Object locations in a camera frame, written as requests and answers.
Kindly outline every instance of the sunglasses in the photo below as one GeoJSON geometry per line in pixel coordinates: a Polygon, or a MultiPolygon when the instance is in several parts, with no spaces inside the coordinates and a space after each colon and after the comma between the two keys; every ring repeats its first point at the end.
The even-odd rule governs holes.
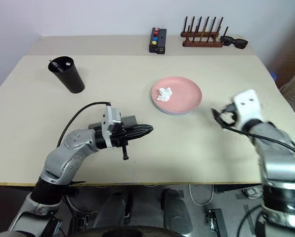
{"type": "Polygon", "coordinates": [[[220,37],[221,42],[224,44],[224,46],[229,46],[230,44],[234,44],[235,47],[243,49],[248,44],[247,40],[244,39],[233,39],[230,36],[221,36],[220,37]]]}

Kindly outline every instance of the floor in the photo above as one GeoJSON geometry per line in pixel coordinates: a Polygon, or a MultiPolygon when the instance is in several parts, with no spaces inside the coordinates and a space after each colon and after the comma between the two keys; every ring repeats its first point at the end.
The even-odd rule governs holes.
{"type": "MultiPolygon", "coordinates": [[[[235,190],[226,193],[214,193],[210,204],[197,206],[190,198],[188,185],[86,187],[80,191],[80,196],[83,196],[82,201],[80,197],[71,201],[76,203],[79,208],[98,210],[109,195],[115,191],[131,191],[134,196],[131,225],[162,227],[163,211],[160,207],[160,195],[164,188],[178,190],[183,196],[193,224],[192,237],[216,236],[216,233],[210,231],[210,226],[205,218],[205,211],[213,208],[222,209],[228,236],[235,236],[238,224],[245,213],[262,202],[261,198],[250,200],[240,190],[235,190]]],[[[195,202],[198,203],[206,202],[211,196],[211,185],[192,185],[191,190],[195,202]]],[[[0,232],[8,228],[28,193],[29,190],[0,187],[0,232]]],[[[254,220],[257,213],[254,213],[249,221],[244,224],[242,236],[254,236],[254,220]]],[[[56,216],[63,220],[62,227],[64,232],[67,232],[71,217],[68,208],[61,205],[56,216]]]]}

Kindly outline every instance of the pink plate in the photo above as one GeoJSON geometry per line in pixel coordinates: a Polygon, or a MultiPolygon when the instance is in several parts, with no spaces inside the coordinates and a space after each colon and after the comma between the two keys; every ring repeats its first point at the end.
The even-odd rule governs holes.
{"type": "Polygon", "coordinates": [[[202,99],[200,88],[191,80],[182,77],[160,79],[152,88],[152,99],[163,112],[173,115],[186,114],[197,108],[202,99]],[[156,100],[159,88],[170,87],[172,95],[167,102],[156,100]]]}

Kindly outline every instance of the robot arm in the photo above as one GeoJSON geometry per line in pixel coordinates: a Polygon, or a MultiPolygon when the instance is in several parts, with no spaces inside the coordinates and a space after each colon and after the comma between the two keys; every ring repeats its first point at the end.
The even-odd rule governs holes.
{"type": "Polygon", "coordinates": [[[112,147],[122,147],[123,158],[128,159],[128,141],[152,130],[152,126],[138,125],[135,120],[124,125],[120,111],[107,105],[101,124],[92,129],[72,131],[47,156],[40,178],[11,223],[8,235],[10,232],[16,232],[15,236],[20,233],[34,236],[56,234],[61,222],[54,218],[54,214],[63,195],[69,192],[69,185],[84,159],[99,149],[112,147]]]}
{"type": "Polygon", "coordinates": [[[248,135],[259,154],[265,222],[259,226],[257,236],[295,236],[295,154],[282,145],[262,139],[267,137],[293,146],[288,134],[264,121],[253,90],[236,95],[233,103],[221,113],[214,109],[212,112],[223,128],[248,135]],[[225,113],[233,115],[233,123],[222,119],[225,113]]]}

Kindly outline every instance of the table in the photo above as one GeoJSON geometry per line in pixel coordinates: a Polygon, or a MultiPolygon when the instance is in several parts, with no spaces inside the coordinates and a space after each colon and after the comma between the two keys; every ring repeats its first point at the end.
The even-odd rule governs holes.
{"type": "MultiPolygon", "coordinates": [[[[0,185],[32,186],[46,156],[75,112],[95,101],[111,101],[122,116],[136,115],[154,131],[122,150],[90,155],[75,176],[87,184],[243,184],[260,182],[258,156],[247,137],[223,131],[211,108],[255,89],[263,115],[295,142],[295,114],[267,69],[248,46],[184,48],[168,37],[166,55],[148,53],[148,36],[48,37],[37,41],[0,88],[0,185]],[[48,60],[71,56],[85,83],[70,93],[47,70],[48,60]],[[171,116],[150,97],[168,76],[193,80],[203,100],[193,112],[171,116]]],[[[104,106],[88,108],[69,131],[101,120],[104,106]]]]}

